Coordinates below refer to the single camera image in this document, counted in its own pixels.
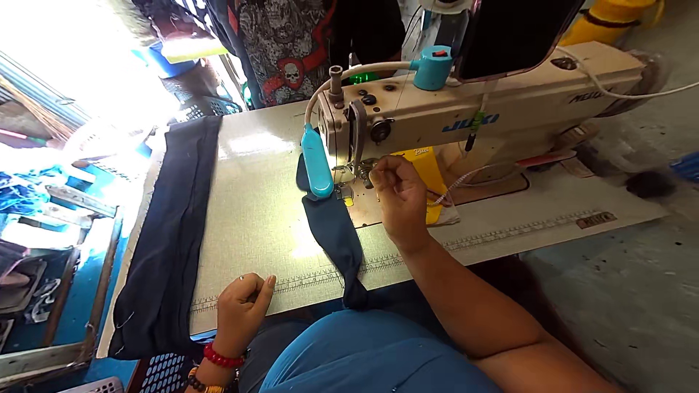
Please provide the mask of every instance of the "screw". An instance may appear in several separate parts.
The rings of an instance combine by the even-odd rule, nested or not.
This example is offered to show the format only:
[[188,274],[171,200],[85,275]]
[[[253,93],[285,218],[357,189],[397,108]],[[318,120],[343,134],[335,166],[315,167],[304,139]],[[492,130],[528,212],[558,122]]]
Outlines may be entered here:
[[364,105],[375,105],[376,104],[376,96],[373,94],[367,94],[366,96],[361,98],[361,102],[364,103]]

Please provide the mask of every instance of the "blue shirt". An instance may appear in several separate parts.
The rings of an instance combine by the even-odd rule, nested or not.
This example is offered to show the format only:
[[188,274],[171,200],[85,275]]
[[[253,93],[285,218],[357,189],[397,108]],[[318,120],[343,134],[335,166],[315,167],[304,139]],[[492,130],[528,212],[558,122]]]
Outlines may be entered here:
[[320,319],[277,358],[260,392],[500,392],[466,357],[393,313]]

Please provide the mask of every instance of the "red bead bracelet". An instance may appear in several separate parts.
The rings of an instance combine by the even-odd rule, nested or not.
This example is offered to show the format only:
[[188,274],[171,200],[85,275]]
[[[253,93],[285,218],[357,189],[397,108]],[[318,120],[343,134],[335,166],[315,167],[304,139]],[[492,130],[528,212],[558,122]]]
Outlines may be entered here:
[[245,363],[245,355],[239,357],[225,357],[221,356],[212,346],[212,343],[206,344],[204,346],[204,357],[209,359],[209,362],[216,364],[217,366],[225,367],[227,369],[238,368]]

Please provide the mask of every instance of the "beaded bracelet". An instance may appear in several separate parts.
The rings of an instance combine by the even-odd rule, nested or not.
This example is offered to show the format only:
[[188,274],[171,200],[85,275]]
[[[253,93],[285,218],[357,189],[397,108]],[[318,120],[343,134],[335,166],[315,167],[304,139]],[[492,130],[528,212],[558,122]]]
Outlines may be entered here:
[[243,356],[239,357],[225,357],[216,353],[213,348],[212,343],[206,344],[204,346],[204,357],[209,359],[209,362],[216,364],[217,366],[225,367],[227,369],[232,369],[233,367],[238,368],[245,363],[245,358],[247,357],[247,351]]
[[187,385],[194,388],[199,393],[230,393],[230,387],[222,386],[206,386],[201,383],[200,380],[196,379],[196,371],[199,370],[199,366],[194,366],[194,368],[189,372],[189,377],[187,378]]

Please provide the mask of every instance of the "smartphone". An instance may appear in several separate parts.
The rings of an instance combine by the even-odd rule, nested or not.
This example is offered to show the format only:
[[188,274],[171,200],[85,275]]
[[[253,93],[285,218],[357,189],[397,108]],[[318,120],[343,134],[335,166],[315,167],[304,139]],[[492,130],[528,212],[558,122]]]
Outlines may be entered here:
[[456,69],[462,81],[529,71],[551,54],[584,0],[474,0]]

